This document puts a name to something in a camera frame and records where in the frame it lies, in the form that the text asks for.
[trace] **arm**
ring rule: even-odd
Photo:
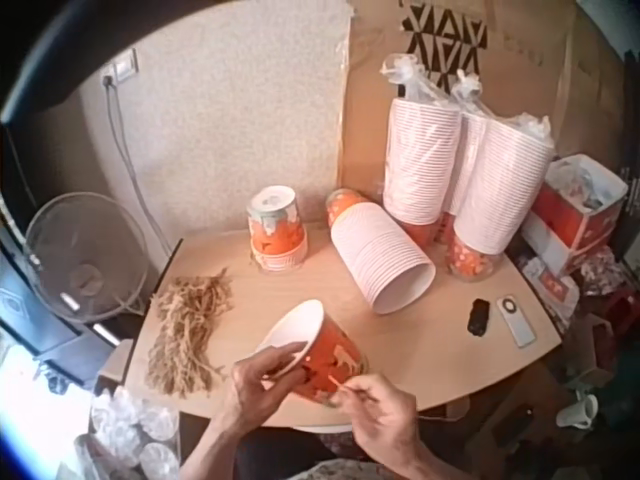
[[[303,347],[304,343],[268,347],[234,365],[217,414],[182,466],[181,479],[232,480],[235,453],[242,437],[278,410],[294,387],[304,382],[305,373],[293,369],[268,389],[262,384],[263,378],[288,364]]]
[[[471,480],[420,441],[416,398],[380,375],[348,380],[334,403],[351,417],[356,442],[378,463],[409,480]]]

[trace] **white remote control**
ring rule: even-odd
[[[523,348],[536,341],[536,334],[511,295],[498,299],[498,310],[509,325],[516,345]]]

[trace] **white mug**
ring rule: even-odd
[[[594,395],[587,395],[578,403],[560,410],[556,415],[556,425],[586,430],[591,427],[597,413],[598,399]]]

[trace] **power outlet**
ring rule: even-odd
[[[138,57],[135,48],[130,48],[113,58],[102,67],[100,79],[111,76],[113,83],[118,85],[138,73]]]

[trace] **table surface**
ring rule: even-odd
[[[444,265],[444,249],[427,252],[437,266],[436,278],[418,301],[399,312],[374,314],[333,247],[325,228],[309,226],[309,257],[300,268],[265,273],[253,262],[248,232],[200,234],[185,239],[159,286],[161,293],[176,276],[211,276],[228,268],[234,308],[222,315],[208,345],[208,358],[227,373],[249,356],[270,328],[291,308],[309,299],[321,300],[368,357],[370,369],[385,374],[398,387],[416,395],[419,409],[445,404],[492,385],[539,359],[560,337],[515,266],[505,259],[490,278],[464,283]],[[513,295],[529,320],[537,340],[518,348],[496,307]],[[481,338],[467,332],[472,303],[492,304],[487,332]],[[160,394],[144,381],[148,357],[160,324],[155,306],[149,309],[134,348],[125,386],[134,394],[211,417],[220,388],[186,399]],[[335,409],[290,395],[267,422],[269,426],[331,426],[348,423]]]

